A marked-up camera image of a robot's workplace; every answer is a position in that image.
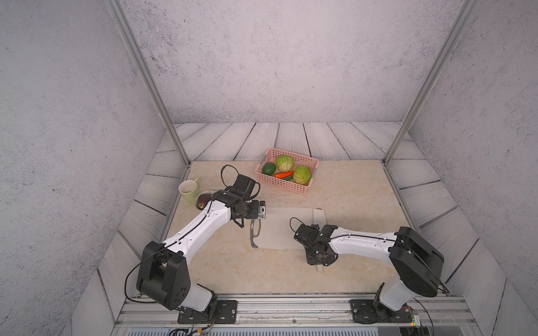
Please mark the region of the white cutting board grey rim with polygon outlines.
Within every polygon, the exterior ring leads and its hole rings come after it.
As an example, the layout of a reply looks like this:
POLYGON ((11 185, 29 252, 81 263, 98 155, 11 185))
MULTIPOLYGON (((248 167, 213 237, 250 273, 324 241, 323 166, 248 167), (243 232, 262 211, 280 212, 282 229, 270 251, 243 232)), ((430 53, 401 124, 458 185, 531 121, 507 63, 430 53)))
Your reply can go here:
POLYGON ((255 249, 301 250, 303 246, 294 239, 294 231, 301 222, 313 224, 314 208, 267 207, 266 218, 250 226, 250 242, 255 249))

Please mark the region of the white plastic knife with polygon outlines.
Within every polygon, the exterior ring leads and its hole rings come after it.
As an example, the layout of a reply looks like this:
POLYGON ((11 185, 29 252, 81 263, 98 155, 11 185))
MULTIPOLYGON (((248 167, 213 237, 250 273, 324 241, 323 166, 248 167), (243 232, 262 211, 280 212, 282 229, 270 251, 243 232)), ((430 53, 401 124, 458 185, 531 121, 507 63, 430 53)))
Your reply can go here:
POLYGON ((321 238, 322 229, 326 225, 326 215, 323 209, 314 209, 312 210, 313 224, 319 225, 319 235, 315 240, 314 245, 316 246, 314 256, 312 257, 312 263, 315 265, 316 270, 320 273, 324 271, 324 262, 326 255, 326 246, 324 245, 323 238, 321 238))

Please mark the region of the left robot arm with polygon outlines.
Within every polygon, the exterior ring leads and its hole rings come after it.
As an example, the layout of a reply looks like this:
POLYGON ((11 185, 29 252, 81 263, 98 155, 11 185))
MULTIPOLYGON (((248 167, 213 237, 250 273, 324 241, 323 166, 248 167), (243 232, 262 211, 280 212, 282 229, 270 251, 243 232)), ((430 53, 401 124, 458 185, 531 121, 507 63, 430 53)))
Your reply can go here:
POLYGON ((205 208, 189 224, 162 243, 148 243, 142 254, 136 289, 169 310, 191 309, 206 317, 217 309, 217 294, 191 281, 193 257, 223 225, 265 218, 265 202, 256 199, 259 182, 239 174, 232 186, 211 195, 205 208))

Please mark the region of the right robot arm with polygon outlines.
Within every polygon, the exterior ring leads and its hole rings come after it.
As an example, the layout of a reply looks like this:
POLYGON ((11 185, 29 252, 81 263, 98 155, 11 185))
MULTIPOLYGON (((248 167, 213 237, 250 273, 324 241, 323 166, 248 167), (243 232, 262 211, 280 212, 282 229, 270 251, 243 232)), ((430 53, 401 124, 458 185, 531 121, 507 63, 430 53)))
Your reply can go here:
POLYGON ((444 256, 409 227, 397 232, 357 232, 336 225, 300 225, 294 239, 305 249, 309 265, 330 266, 339 256, 354 255, 391 264, 396 277, 378 290, 375 301, 392 312, 411 298, 434 298, 443 286, 444 256))

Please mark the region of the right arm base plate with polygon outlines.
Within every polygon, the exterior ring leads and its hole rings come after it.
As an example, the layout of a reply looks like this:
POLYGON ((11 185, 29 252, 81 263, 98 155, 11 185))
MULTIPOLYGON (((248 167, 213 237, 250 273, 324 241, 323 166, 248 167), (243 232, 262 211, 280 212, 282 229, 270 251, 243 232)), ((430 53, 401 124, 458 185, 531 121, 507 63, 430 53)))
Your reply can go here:
POLYGON ((393 311, 377 299, 350 301, 353 321, 361 324, 374 323, 411 323, 413 315, 409 308, 393 311))

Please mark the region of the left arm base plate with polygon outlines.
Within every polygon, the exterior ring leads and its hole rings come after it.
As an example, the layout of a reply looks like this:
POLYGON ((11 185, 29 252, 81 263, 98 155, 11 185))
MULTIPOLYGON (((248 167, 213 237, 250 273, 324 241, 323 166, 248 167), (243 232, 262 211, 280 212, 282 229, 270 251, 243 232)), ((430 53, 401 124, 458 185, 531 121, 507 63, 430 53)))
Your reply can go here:
POLYGON ((238 301, 213 300, 201 312, 187 307, 179 308, 178 324, 234 324, 237 318, 238 301))

